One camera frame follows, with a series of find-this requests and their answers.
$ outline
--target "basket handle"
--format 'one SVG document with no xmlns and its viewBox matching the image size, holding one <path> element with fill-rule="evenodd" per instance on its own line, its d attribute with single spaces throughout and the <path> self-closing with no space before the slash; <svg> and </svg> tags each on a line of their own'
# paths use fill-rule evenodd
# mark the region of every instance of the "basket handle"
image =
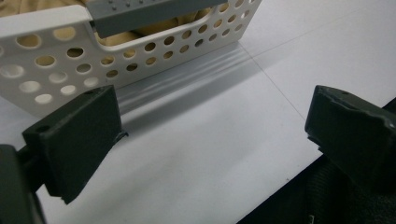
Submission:
<svg viewBox="0 0 396 224">
<path fill-rule="evenodd" d="M 101 38 L 131 31 L 227 0 L 92 0 L 86 6 Z"/>
</svg>

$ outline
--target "perforated basket wall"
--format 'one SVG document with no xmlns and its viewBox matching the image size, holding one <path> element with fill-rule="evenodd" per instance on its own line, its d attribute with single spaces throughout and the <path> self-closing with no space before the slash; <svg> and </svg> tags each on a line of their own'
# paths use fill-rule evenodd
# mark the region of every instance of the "perforated basket wall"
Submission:
<svg viewBox="0 0 396 224">
<path fill-rule="evenodd" d="M 260 2 L 229 0 L 227 9 L 213 7 L 198 21 L 116 47 L 96 41 L 85 7 L 1 18 L 0 94 L 45 116 L 89 89 L 119 88 L 238 40 Z M 34 42 L 24 45 L 25 36 Z"/>
</svg>

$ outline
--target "white table surface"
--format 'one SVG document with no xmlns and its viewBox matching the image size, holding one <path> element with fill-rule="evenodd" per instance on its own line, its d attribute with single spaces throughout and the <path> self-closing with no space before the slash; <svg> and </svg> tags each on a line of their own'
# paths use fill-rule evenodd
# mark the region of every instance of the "white table surface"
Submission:
<svg viewBox="0 0 396 224">
<path fill-rule="evenodd" d="M 131 136 L 49 223 L 236 223 L 314 161 L 316 85 L 396 96 L 396 2 L 264 0 L 239 43 L 118 91 Z M 38 121 L 0 98 L 0 142 Z"/>
</svg>

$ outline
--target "circular hole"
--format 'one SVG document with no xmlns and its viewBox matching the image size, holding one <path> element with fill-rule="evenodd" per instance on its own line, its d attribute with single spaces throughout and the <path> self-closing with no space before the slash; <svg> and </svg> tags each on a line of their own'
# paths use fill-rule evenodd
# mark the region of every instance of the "circular hole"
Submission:
<svg viewBox="0 0 396 224">
<path fill-rule="evenodd" d="M 239 31 L 243 27 L 242 24 L 239 24 L 237 27 L 235 27 L 235 31 Z"/>
<path fill-rule="evenodd" d="M 114 57 L 113 56 L 106 56 L 105 58 L 103 58 L 100 63 L 102 65 L 108 65 L 108 64 L 112 64 L 114 63 Z"/>
<path fill-rule="evenodd" d="M 132 57 L 134 57 L 135 54 L 136 54 L 136 50 L 134 50 L 134 49 L 128 49 L 127 51 L 125 51 L 123 53 L 125 58 L 132 58 Z"/>
<path fill-rule="evenodd" d="M 166 53 L 163 55 L 163 57 L 164 57 L 165 59 L 168 59 L 168 58 L 172 57 L 172 55 L 173 55 L 173 51 L 168 51 L 168 52 L 166 52 Z"/>
<path fill-rule="evenodd" d="M 84 85 L 88 88 L 94 87 L 99 83 L 99 78 L 97 77 L 89 77 L 84 80 Z"/>
<path fill-rule="evenodd" d="M 71 40 L 76 35 L 76 30 L 73 27 L 64 27 L 53 31 L 55 38 L 59 40 Z"/>
<path fill-rule="evenodd" d="M 204 43 L 204 40 L 203 39 L 200 39 L 200 40 L 198 40 L 196 43 L 195 43 L 195 47 L 200 47 L 202 44 Z"/>
<path fill-rule="evenodd" d="M 175 38 L 172 37 L 172 36 L 169 36 L 169 37 L 167 37 L 167 38 L 163 41 L 163 43 L 164 43 L 165 45 L 171 45 L 174 41 L 175 41 Z"/>
<path fill-rule="evenodd" d="M 91 70 L 91 65 L 88 63 L 81 64 L 77 67 L 77 71 L 81 74 L 88 73 Z"/>
<path fill-rule="evenodd" d="M 45 126 L 41 126 L 41 127 L 37 128 L 37 129 L 35 129 L 35 131 L 37 133 L 43 133 L 43 132 L 46 132 L 49 129 L 50 129 L 50 126 L 49 125 L 45 125 Z"/>
<path fill-rule="evenodd" d="M 31 93 L 38 91 L 40 87 L 40 83 L 36 81 L 26 81 L 20 85 L 20 90 L 26 93 Z"/>
<path fill-rule="evenodd" d="M 213 27 L 218 28 L 219 26 L 221 26 L 221 24 L 222 24 L 222 20 L 218 20 L 218 21 L 215 22 Z"/>
<path fill-rule="evenodd" d="M 84 53 L 84 49 L 82 48 L 72 48 L 67 51 L 67 56 L 70 58 L 77 58 Z"/>
<path fill-rule="evenodd" d="M 8 64 L 0 67 L 0 74 L 3 77 L 16 78 L 23 75 L 24 69 L 17 64 Z"/>
<path fill-rule="evenodd" d="M 189 49 L 189 46 L 188 46 L 188 45 L 185 45 L 185 46 L 181 47 L 180 53 L 184 53 L 184 52 L 186 52 L 188 49 Z"/>
<path fill-rule="evenodd" d="M 236 15 L 232 15 L 229 19 L 228 22 L 233 22 L 236 18 Z"/>
<path fill-rule="evenodd" d="M 228 3 L 224 3 L 220 6 L 219 12 L 225 12 L 230 5 Z"/>
<path fill-rule="evenodd" d="M 181 37 L 183 39 L 187 39 L 187 38 L 189 38 L 191 36 L 191 34 L 192 34 L 192 31 L 189 30 L 189 31 L 184 32 Z"/>
<path fill-rule="evenodd" d="M 24 35 L 17 38 L 17 43 L 25 48 L 33 49 L 40 45 L 40 37 L 38 35 Z"/>
<path fill-rule="evenodd" d="M 55 58 L 49 55 L 41 56 L 35 59 L 35 64 L 40 66 L 50 66 L 55 63 Z"/>
<path fill-rule="evenodd" d="M 212 9 L 213 9 L 213 7 L 207 7 L 203 10 L 199 10 L 198 13 L 196 14 L 194 20 L 198 21 L 198 20 L 202 19 L 203 17 L 208 15 L 212 11 Z"/>
<path fill-rule="evenodd" d="M 40 105 L 46 105 L 52 101 L 52 96 L 49 94 L 41 94 L 35 98 L 35 101 Z"/>
<path fill-rule="evenodd" d="M 243 3 L 244 3 L 244 0 L 238 0 L 235 3 L 235 7 L 240 7 L 240 6 L 242 6 Z"/>
<path fill-rule="evenodd" d="M 117 70 L 111 70 L 108 73 L 106 73 L 106 77 L 108 78 L 114 78 L 119 74 L 119 71 Z"/>
<path fill-rule="evenodd" d="M 131 63 L 126 67 L 126 70 L 132 72 L 136 70 L 136 68 L 137 68 L 137 63 Z"/>
<path fill-rule="evenodd" d="M 203 25 L 203 26 L 201 26 L 201 27 L 199 28 L 198 33 L 201 34 L 201 33 L 205 32 L 206 29 L 207 29 L 207 25 L 205 24 L 205 25 Z"/>
<path fill-rule="evenodd" d="M 52 73 L 49 75 L 49 81 L 52 83 L 62 83 L 67 80 L 67 74 L 64 72 Z"/>
<path fill-rule="evenodd" d="M 242 14 L 242 16 L 241 16 L 241 18 L 242 19 L 244 19 L 248 14 L 250 13 L 250 11 L 248 10 L 248 11 L 246 11 L 246 12 L 244 12 L 244 14 Z"/>
<path fill-rule="evenodd" d="M 73 85 L 65 86 L 61 88 L 61 93 L 63 95 L 71 95 L 76 92 L 76 87 Z"/>
<path fill-rule="evenodd" d="M 213 41 L 216 39 L 216 37 L 218 37 L 218 35 L 214 34 L 212 36 L 209 37 L 209 41 Z"/>
<path fill-rule="evenodd" d="M 147 44 L 146 46 L 145 46 L 145 50 L 146 51 L 153 51 L 154 49 L 155 49 L 155 43 L 149 43 L 149 44 Z"/>
<path fill-rule="evenodd" d="M 151 65 L 151 64 L 154 64 L 155 61 L 157 61 L 157 59 L 155 57 L 151 57 L 151 58 L 146 60 L 146 64 L 147 65 Z"/>
<path fill-rule="evenodd" d="M 225 31 L 222 33 L 222 35 L 223 35 L 223 36 L 226 36 L 228 33 L 230 33 L 230 29 L 225 30 Z"/>
</svg>

